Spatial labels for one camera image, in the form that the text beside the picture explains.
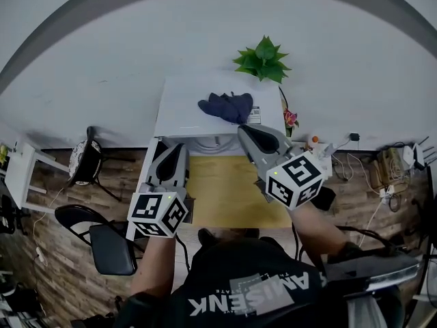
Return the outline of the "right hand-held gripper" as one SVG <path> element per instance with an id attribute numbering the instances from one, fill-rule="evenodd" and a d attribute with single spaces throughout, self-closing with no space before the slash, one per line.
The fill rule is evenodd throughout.
<path id="1" fill-rule="evenodd" d="M 290 150 L 290 142 L 281 131 L 261 124 L 240 125 L 238 139 L 250 162 L 256 165 L 262 159 Z M 294 210 L 315 198 L 323 182 L 324 170 L 319 160 L 306 151 L 277 163 L 255 184 L 268 203 L 277 201 Z"/>

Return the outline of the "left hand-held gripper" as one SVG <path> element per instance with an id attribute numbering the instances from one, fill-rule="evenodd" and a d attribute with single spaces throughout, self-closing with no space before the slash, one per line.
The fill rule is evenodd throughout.
<path id="1" fill-rule="evenodd" d="M 139 182 L 128 210 L 128 238 L 172 238 L 183 222 L 190 222 L 194 199 L 186 190 L 188 150 L 176 144 L 150 165 L 150 182 Z M 168 186 L 152 183 L 164 183 Z"/>

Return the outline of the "person's left forearm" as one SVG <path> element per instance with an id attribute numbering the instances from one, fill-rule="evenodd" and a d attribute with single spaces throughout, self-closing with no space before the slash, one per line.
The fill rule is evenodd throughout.
<path id="1" fill-rule="evenodd" d="M 157 298 L 171 294 L 175 271 L 175 239 L 151 237 L 135 273 L 130 293 L 147 293 Z"/>

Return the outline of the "person's right forearm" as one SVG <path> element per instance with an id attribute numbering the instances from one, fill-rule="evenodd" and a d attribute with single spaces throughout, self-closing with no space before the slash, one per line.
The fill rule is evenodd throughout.
<path id="1" fill-rule="evenodd" d="M 336 256 L 348 243 L 347 236 L 311 202 L 289 210 L 288 214 L 309 259 L 316 267 L 322 256 Z"/>

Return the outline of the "dark blue cloth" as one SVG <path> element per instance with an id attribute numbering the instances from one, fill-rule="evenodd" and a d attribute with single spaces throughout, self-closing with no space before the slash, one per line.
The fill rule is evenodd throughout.
<path id="1" fill-rule="evenodd" d="M 253 97 L 249 93 L 230 96 L 211 93 L 207 100 L 200 100 L 197 104 L 207 115 L 232 124 L 246 124 L 253 108 Z"/>

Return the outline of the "white microwave oven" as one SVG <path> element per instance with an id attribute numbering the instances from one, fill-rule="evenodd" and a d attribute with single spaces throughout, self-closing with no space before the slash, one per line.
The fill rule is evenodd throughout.
<path id="1" fill-rule="evenodd" d="M 283 106 L 276 83 L 232 72 L 201 76 L 174 76 L 165 80 L 154 133 L 144 158 L 139 182 L 147 180 L 158 144 L 185 141 L 190 151 L 188 194 L 194 199 L 191 223 L 207 228 L 287 228 L 285 209 L 268 203 L 255 186 L 257 173 L 237 142 L 237 150 L 215 155 L 198 153 L 198 139 L 205 146 L 225 144 L 236 137 L 237 127 L 206 115 L 198 102 L 211 93 L 250 93 L 255 106 L 249 121 L 285 132 Z"/>

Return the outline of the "person's left black shoe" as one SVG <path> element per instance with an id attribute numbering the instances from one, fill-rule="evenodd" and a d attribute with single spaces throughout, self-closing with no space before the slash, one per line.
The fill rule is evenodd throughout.
<path id="1" fill-rule="evenodd" d="M 209 248 L 220 242 L 220 240 L 206 228 L 201 228 L 198 231 L 197 236 L 202 247 Z"/>

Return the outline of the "green potted plant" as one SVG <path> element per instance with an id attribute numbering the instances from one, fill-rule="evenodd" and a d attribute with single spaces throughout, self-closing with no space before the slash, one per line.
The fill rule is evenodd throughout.
<path id="1" fill-rule="evenodd" d="M 238 51 L 239 56 L 232 60 L 238 66 L 235 71 L 250 74 L 260 81 L 269 79 L 282 84 L 282 80 L 288 77 L 287 72 L 292 69 L 282 62 L 288 53 L 280 52 L 280 48 L 281 45 L 274 45 L 269 36 L 263 36 L 254 49 L 246 47 Z"/>

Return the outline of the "black chair patterned cushion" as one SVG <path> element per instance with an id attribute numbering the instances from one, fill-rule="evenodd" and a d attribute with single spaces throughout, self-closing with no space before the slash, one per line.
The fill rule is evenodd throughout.
<path id="1" fill-rule="evenodd" d="M 87 139 L 81 141 L 73 149 L 70 155 L 69 175 L 65 188 L 87 185 L 97 185 L 105 193 L 121 202 L 121 198 L 111 193 L 100 184 L 98 179 L 102 164 L 108 160 L 130 161 L 130 159 L 104 156 L 100 144 L 95 140 L 96 130 L 93 126 L 87 127 Z"/>

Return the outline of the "black folding chair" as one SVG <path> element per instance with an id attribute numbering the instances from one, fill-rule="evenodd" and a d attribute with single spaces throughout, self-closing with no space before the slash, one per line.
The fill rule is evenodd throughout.
<path id="1" fill-rule="evenodd" d="M 56 208 L 55 218 L 91 247 L 94 264 L 100 274 L 130 276 L 136 272 L 135 250 L 143 249 L 126 238 L 126 221 L 109 221 L 97 211 L 78 204 Z"/>

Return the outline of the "brown cardboard box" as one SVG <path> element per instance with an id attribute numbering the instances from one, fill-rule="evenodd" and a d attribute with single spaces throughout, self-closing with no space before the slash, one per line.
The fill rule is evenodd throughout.
<path id="1" fill-rule="evenodd" d="M 374 189 L 393 186 L 396 193 L 405 191 L 410 175 L 404 167 L 402 148 L 388 148 L 377 153 L 370 163 L 370 185 Z"/>

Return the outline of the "person's black t-shirt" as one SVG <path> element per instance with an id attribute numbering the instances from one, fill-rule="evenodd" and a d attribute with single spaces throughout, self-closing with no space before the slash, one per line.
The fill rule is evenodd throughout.
<path id="1" fill-rule="evenodd" d="M 282 247 L 243 238 L 201 248 L 168 297 L 129 297 L 113 328 L 402 328 L 396 287 L 346 301 Z"/>

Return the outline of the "white wooden stool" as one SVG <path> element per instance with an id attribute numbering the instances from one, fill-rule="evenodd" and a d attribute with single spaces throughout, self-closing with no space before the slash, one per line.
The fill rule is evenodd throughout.
<path id="1" fill-rule="evenodd" d="M 5 185 L 18 209 L 26 208 L 40 213 L 54 214 L 54 208 L 32 204 L 27 201 L 29 190 L 38 191 L 43 194 L 46 193 L 45 189 L 31 187 L 31 177 L 37 161 L 65 173 L 69 172 L 68 166 L 58 163 L 54 157 L 24 142 L 20 148 L 17 148 L 15 152 L 10 154 L 10 161 L 5 175 Z"/>

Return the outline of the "white router with antennas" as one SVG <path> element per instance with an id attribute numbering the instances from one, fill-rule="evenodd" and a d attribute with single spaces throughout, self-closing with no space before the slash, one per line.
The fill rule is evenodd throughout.
<path id="1" fill-rule="evenodd" d="M 417 169 L 423 171 L 428 165 L 437 159 L 437 147 L 425 147 L 427 136 L 420 142 L 411 142 L 403 147 L 401 161 L 406 171 Z"/>

